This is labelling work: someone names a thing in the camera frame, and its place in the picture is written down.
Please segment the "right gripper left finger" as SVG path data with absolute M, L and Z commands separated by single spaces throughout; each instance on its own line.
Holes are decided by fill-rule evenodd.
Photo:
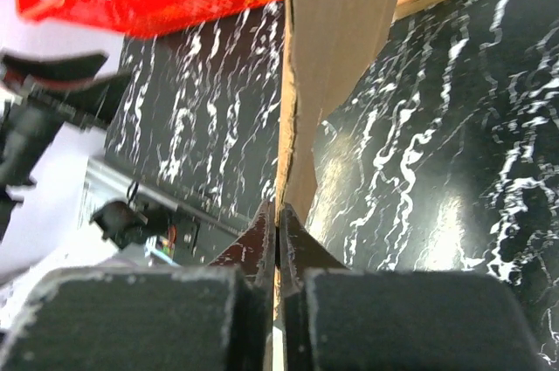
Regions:
M 238 267 L 246 280 L 260 288 L 273 288 L 276 251 L 275 207 L 263 201 L 248 228 L 210 266 Z

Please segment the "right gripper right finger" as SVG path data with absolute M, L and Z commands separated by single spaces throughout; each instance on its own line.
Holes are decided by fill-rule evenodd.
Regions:
M 304 285 L 307 269 L 346 269 L 307 230 L 294 208 L 286 204 L 279 220 L 280 293 L 289 297 Z

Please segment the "brown cardboard box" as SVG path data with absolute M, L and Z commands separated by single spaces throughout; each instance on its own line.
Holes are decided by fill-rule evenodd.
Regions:
M 384 48 L 397 0 L 285 0 L 274 222 L 291 206 L 304 222 L 317 181 L 320 123 L 353 92 Z

